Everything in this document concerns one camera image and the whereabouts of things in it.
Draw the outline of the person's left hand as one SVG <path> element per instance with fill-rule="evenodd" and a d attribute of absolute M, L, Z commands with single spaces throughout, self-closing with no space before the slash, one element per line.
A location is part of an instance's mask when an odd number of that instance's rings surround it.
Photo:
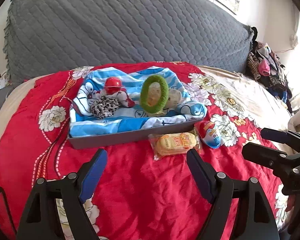
<path fill-rule="evenodd" d="M 287 200 L 286 212 L 291 211 L 294 205 L 295 205 L 295 195 L 290 195 Z"/>

